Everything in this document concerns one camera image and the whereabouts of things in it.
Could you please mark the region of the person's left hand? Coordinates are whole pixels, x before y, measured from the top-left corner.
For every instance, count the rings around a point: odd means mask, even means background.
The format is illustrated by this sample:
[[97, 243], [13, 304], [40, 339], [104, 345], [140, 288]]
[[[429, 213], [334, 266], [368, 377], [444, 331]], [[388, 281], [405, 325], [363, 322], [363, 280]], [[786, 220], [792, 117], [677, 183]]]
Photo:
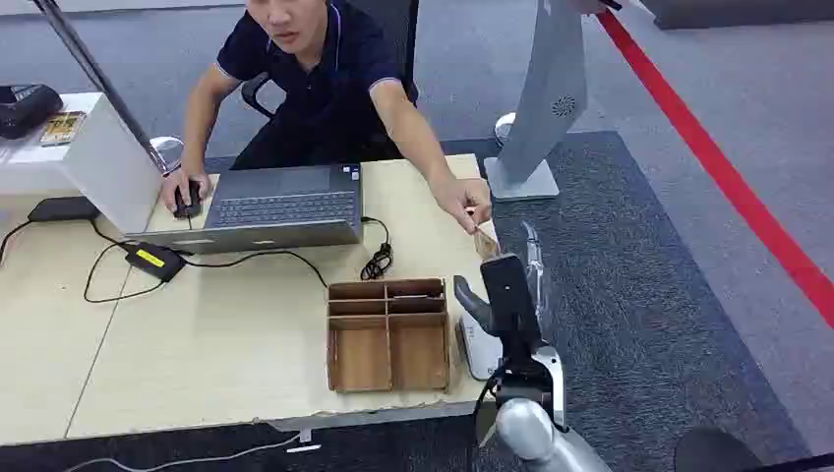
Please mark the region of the person's left hand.
[[470, 235], [492, 218], [489, 186], [482, 178], [439, 179], [429, 184], [438, 206]]

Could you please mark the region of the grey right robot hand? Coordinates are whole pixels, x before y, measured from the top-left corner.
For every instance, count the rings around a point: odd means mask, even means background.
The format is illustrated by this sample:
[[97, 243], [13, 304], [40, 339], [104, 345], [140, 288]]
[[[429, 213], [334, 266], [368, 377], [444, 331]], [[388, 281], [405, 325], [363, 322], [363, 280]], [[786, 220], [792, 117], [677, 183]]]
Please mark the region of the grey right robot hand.
[[544, 344], [541, 245], [535, 228], [525, 221], [521, 225], [527, 233], [526, 262], [514, 253], [498, 253], [480, 265], [487, 301], [471, 290], [465, 277], [452, 278], [457, 302], [483, 331], [501, 342], [509, 359], [529, 357]]

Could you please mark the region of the person's right hand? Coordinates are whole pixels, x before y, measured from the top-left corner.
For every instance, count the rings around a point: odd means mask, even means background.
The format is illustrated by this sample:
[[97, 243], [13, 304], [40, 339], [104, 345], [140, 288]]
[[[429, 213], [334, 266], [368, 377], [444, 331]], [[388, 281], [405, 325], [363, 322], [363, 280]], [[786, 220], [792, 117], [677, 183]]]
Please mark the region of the person's right hand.
[[161, 199], [175, 218], [195, 217], [202, 212], [202, 201], [210, 194], [211, 187], [207, 174], [189, 174], [178, 169], [164, 178]]

